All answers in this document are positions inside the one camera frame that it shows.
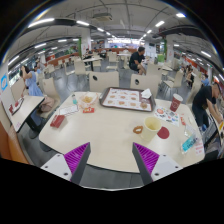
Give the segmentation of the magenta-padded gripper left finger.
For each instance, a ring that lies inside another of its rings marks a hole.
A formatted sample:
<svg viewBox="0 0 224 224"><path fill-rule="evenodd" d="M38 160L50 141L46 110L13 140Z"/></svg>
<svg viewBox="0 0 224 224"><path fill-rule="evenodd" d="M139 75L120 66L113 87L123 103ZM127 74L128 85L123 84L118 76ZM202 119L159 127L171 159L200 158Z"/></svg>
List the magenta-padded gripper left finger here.
<svg viewBox="0 0 224 224"><path fill-rule="evenodd" d="M42 169L79 185L90 152L90 143L87 142L66 154L57 153L42 166Z"/></svg>

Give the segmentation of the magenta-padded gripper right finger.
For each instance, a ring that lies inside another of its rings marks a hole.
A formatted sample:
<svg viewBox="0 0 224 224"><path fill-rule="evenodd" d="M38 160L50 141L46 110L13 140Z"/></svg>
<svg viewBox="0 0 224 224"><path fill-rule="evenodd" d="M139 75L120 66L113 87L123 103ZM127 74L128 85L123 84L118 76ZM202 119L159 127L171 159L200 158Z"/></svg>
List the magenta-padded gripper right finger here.
<svg viewBox="0 0 224 224"><path fill-rule="evenodd" d="M182 167L168 155L159 155L138 143L133 144L132 153L135 157L144 185L182 169Z"/></svg>

